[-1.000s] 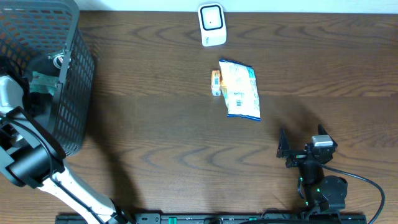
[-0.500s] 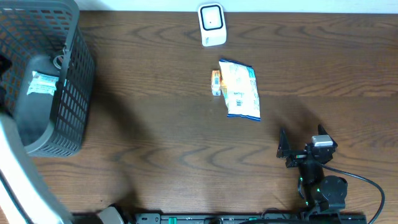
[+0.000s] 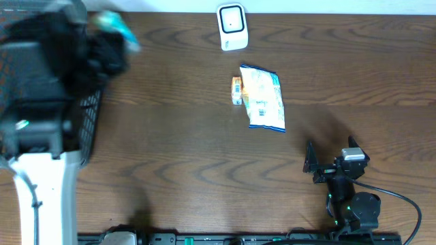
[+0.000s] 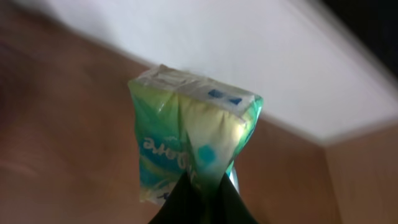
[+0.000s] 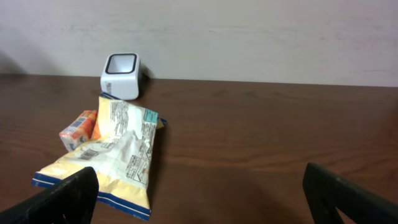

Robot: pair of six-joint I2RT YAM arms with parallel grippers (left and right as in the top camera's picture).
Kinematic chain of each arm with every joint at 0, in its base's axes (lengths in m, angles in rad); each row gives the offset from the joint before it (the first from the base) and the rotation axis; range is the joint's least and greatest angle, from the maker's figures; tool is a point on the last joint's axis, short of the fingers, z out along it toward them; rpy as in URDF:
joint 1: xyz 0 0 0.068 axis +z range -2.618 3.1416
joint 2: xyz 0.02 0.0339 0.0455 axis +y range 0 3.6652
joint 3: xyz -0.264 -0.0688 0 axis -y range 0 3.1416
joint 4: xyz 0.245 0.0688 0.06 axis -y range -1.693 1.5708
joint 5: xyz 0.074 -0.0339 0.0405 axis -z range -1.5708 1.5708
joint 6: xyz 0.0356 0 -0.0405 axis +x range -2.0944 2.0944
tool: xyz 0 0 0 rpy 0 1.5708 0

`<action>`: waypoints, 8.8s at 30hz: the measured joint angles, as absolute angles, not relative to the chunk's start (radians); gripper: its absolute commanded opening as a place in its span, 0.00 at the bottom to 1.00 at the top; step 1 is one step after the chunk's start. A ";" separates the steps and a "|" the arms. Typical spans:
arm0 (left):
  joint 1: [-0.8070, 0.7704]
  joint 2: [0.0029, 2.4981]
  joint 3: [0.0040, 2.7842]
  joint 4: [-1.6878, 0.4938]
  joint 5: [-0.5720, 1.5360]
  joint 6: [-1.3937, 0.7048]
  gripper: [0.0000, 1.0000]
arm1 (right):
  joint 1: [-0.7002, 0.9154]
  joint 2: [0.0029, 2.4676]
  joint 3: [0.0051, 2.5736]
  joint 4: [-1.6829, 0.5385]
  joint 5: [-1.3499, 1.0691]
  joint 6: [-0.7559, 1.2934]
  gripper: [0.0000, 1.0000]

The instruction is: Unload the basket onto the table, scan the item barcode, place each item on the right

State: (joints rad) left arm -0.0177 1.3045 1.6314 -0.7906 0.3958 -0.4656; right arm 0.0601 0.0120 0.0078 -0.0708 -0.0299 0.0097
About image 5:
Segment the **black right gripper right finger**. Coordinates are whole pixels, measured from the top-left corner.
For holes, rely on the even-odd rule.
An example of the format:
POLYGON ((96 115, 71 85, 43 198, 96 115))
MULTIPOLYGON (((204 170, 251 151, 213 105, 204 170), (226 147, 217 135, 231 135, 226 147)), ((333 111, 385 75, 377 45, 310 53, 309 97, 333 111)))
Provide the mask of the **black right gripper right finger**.
POLYGON ((315 223, 343 223, 342 211, 355 223, 397 224, 396 204, 319 164, 307 164, 302 186, 315 223))

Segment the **cream blue chips bag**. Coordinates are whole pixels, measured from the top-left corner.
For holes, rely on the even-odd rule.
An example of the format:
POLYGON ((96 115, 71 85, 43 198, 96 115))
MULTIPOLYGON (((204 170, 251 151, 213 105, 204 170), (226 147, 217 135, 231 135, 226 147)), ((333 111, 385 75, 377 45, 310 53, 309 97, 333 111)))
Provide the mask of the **cream blue chips bag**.
POLYGON ((91 140, 36 172, 32 184, 49 188, 92 167, 98 179, 100 202, 148 220, 150 164, 155 132, 161 126, 162 120, 155 111, 102 93, 91 140))

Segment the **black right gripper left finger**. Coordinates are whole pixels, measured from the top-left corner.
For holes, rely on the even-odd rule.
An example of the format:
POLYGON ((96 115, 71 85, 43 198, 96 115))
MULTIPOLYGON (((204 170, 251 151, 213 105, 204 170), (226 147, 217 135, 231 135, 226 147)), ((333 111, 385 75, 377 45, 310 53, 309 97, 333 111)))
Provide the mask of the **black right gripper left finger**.
POLYGON ((1 223, 90 224, 99 192, 96 172, 86 167, 1 212, 1 223))

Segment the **orange Kleenex tissue pack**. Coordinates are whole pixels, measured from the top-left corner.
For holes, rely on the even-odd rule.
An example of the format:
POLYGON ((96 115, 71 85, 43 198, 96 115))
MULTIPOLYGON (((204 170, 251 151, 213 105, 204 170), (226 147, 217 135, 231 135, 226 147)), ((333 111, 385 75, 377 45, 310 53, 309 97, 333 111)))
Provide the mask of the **orange Kleenex tissue pack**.
POLYGON ((91 139, 98 112, 84 110, 72 124, 59 133, 60 139, 68 152, 91 139))

